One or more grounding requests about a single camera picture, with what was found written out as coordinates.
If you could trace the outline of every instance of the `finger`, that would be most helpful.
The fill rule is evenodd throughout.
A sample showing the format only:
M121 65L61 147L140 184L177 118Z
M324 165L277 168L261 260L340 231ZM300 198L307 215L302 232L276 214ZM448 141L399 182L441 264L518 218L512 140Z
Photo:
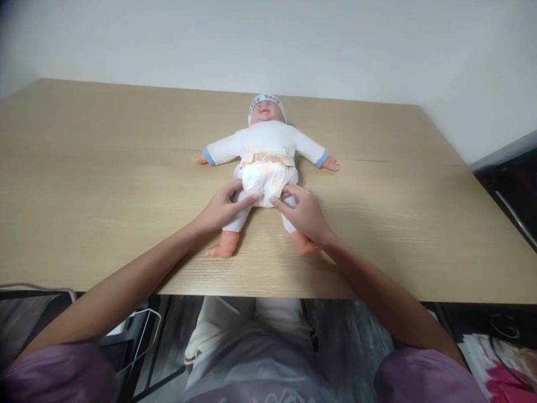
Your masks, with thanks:
M235 210L236 213L238 213L239 211L244 210L245 208L251 206L255 202L258 202L260 199L261 199L260 194L248 196L247 198L242 199L241 201L233 203L233 209Z
M227 194L242 189L242 179L235 179L222 188Z
M305 189L301 188L298 185L285 185L282 189L282 193L289 193L290 195L297 196L302 193Z
M280 199L278 199L278 198L276 198L274 196L272 196L270 198L270 202L283 215L287 215L293 210L292 208L287 206L283 201L281 201Z

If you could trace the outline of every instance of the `white knit hat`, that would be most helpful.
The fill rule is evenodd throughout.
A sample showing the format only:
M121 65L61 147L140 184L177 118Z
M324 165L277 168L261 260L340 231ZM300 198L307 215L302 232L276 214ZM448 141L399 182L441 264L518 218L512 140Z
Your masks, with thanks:
M263 101L274 102L280 108L281 115L284 117L284 122L287 123L287 116L285 115L284 104L282 104L281 101L274 95L259 94L253 99L252 103L250 104L250 110L248 111L248 126L250 126L250 122L252 121L252 111L254 106Z

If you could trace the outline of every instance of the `doll head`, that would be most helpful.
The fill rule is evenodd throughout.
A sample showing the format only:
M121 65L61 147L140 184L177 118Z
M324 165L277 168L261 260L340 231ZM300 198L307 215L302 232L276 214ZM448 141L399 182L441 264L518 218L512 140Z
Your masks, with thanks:
M278 120L287 123L284 106L274 95L260 94L250 104L248 111L248 126L261 121Z

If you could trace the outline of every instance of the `human hand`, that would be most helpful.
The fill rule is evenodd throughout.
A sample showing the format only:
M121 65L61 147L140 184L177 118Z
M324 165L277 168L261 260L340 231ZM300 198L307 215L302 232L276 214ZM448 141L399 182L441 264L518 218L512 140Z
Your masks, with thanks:
M213 196L205 209L197 216L192 224L203 232L215 231L229 223L241 210L257 202L258 194L233 202L235 194L242 188L242 180L237 179L227 184Z
M326 161L323 162L322 165L323 168L329 169L331 171L339 171L340 170L340 163L337 162L337 159L328 157Z
M203 154L200 154L198 156L195 156L194 158L192 158L194 160L195 163L199 164L199 165L204 165L207 163L207 158L205 158L205 156Z
M271 197L270 202L298 231L320 247L326 246L335 237L335 234L321 211L317 196L300 186L287 185L282 191L281 198L285 199L289 196L295 196L297 202L295 208L287 206L276 197Z

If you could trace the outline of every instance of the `wooden table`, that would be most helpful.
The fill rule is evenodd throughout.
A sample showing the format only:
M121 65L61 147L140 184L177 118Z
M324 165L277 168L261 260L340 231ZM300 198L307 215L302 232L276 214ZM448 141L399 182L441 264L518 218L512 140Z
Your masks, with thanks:
M0 283L87 290L202 210L236 162L191 160L244 128L254 94L43 79L0 101ZM422 301L537 303L537 255L418 106L282 97L339 172L298 158L341 237ZM170 294L352 298L326 255L294 255L255 209L237 255Z

